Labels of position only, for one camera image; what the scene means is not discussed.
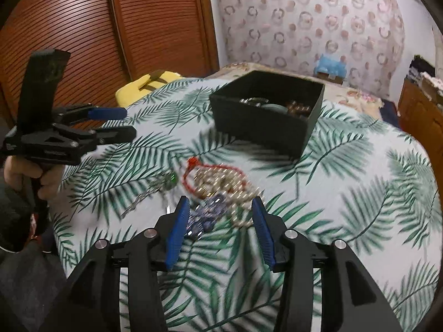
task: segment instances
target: wooden wardrobe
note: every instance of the wooden wardrobe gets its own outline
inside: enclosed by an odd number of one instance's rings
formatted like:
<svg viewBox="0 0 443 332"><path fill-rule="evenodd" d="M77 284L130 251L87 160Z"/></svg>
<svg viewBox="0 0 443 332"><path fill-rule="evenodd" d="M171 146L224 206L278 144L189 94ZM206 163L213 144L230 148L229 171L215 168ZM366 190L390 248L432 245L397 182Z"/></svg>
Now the wooden wardrobe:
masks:
<svg viewBox="0 0 443 332"><path fill-rule="evenodd" d="M117 89L153 70L218 70L210 0L20 0L0 30L0 114L12 123L30 54L71 52L55 105L116 105Z"/></svg>
<svg viewBox="0 0 443 332"><path fill-rule="evenodd" d="M402 129L426 149L443 194L443 113L422 89L405 79L398 103Z"/></svg>

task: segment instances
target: bed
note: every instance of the bed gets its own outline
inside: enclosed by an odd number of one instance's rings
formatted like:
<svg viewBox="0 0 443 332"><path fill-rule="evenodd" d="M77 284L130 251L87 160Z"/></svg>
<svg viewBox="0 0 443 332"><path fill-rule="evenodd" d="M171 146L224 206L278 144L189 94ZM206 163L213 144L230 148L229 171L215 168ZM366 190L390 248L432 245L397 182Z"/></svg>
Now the bed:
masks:
<svg viewBox="0 0 443 332"><path fill-rule="evenodd" d="M267 210L311 240L345 239L404 331L411 331L432 302L441 259L439 193L423 147L379 118L327 100L335 87L325 91L300 162L236 140L214 129L208 101L234 75L231 70L231 75L185 78L153 91L128 108L125 120L107 123L133 125L133 143L101 146L81 165L66 169L51 204L66 275L97 239L128 240L153 227L168 206L173 210L188 194L182 183L121 217L152 174L173 169L181 176L187 159L197 156L241 168L264 190ZM312 331L319 331L318 271L314 277ZM264 265L253 228L233 228L222 219L199 240L185 239L174 271L159 275L159 282L171 331L272 331L283 274ZM122 269L122 331L130 330L127 296L127 270Z"/></svg>

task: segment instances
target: yellow pillow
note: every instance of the yellow pillow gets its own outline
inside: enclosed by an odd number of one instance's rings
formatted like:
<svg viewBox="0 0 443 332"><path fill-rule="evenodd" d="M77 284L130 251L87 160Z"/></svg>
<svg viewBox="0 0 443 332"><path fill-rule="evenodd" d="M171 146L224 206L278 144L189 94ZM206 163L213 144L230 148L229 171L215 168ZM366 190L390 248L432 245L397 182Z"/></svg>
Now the yellow pillow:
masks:
<svg viewBox="0 0 443 332"><path fill-rule="evenodd" d="M157 88L182 78L183 77L176 72L164 70L154 71L120 88L115 93L117 104L120 107L128 107Z"/></svg>

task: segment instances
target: metal chain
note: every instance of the metal chain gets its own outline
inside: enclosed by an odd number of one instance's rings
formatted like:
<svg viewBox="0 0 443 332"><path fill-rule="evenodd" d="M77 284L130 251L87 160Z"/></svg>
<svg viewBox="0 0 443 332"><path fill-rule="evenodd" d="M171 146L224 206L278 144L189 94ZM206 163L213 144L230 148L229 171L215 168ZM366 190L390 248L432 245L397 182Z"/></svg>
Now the metal chain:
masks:
<svg viewBox="0 0 443 332"><path fill-rule="evenodd" d="M154 193L157 193L159 191L162 190L162 186L158 186L156 188L149 188L148 190L146 190L145 192L141 193L140 195L138 195L136 197L136 199L134 200L134 202L132 202L126 209L125 211L121 214L121 218L125 218L125 216L136 209L136 206L143 201L146 197L148 197L149 195L152 195Z"/></svg>
<svg viewBox="0 0 443 332"><path fill-rule="evenodd" d="M150 186L145 192L141 193L140 195L138 195L136 197L136 199L134 200L134 202L132 202L121 214L121 218L125 218L126 215L135 210L136 206L143 201L146 197L153 195L154 193L157 192L162 192L162 191L167 191L170 190L171 188L173 188L175 186L177 182L177 178L176 175L173 171L169 171L165 174L162 174L160 176L157 176L156 178L154 178L154 183L152 186Z"/></svg>

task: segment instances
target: wooden louvered door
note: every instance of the wooden louvered door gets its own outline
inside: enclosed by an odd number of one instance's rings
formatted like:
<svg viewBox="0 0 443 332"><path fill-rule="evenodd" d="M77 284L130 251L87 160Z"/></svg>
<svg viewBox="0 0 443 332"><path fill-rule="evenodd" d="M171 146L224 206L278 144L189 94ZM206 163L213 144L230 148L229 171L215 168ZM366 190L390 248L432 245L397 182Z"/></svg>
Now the wooden louvered door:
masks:
<svg viewBox="0 0 443 332"><path fill-rule="evenodd" d="M216 67L211 66L200 0L116 0L116 4L136 78L155 69L204 77Z"/></svg>
<svg viewBox="0 0 443 332"><path fill-rule="evenodd" d="M218 69L210 0L21 0L0 30L0 91L13 118L30 54L49 47L71 52L56 106L115 106L117 89L157 69Z"/></svg>
<svg viewBox="0 0 443 332"><path fill-rule="evenodd" d="M30 54L49 47L71 52L55 105L115 105L112 92L127 79L107 0L21 0L0 32L1 83L13 117Z"/></svg>

